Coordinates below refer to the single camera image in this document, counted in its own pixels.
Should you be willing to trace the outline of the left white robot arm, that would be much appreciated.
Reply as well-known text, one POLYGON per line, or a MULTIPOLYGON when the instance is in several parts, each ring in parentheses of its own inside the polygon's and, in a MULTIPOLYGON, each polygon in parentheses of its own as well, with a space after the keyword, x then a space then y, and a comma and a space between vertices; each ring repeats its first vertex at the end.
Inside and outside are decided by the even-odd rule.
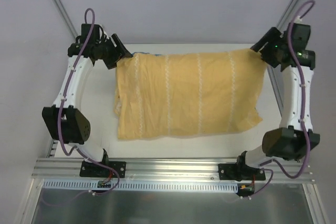
POLYGON ((100 25, 82 24, 81 34, 68 48, 68 67, 60 91, 52 106, 43 107, 42 117, 53 140, 59 141, 67 156, 77 150, 99 177, 108 174, 106 151, 89 141, 91 125, 81 112, 86 81, 95 63, 103 61, 114 69, 122 58, 131 58, 117 34, 108 36, 100 25))

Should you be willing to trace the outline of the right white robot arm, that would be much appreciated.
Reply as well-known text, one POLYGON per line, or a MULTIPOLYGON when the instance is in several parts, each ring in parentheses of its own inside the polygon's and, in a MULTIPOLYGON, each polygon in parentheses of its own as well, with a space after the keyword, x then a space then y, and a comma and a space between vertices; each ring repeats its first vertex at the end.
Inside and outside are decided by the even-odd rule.
POLYGON ((279 127, 266 132, 258 148, 238 156, 235 173, 240 179, 248 179, 269 163, 279 165, 281 159, 303 161, 295 175, 285 172, 288 178, 298 178, 308 165, 310 152, 320 143, 310 116, 310 89, 316 67, 316 54, 306 49, 310 34, 309 25, 290 23, 283 33, 270 28, 251 47, 268 65, 280 67, 283 109, 279 127))

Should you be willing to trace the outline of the blue yellow pikachu pillowcase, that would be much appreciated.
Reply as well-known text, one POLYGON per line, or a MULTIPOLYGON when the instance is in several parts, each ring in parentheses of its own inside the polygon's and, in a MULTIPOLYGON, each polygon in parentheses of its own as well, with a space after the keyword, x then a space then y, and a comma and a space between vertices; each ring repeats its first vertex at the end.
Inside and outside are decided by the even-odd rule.
POLYGON ((261 121, 267 65, 250 49, 153 55, 116 67, 114 111, 121 140, 241 133, 261 121))

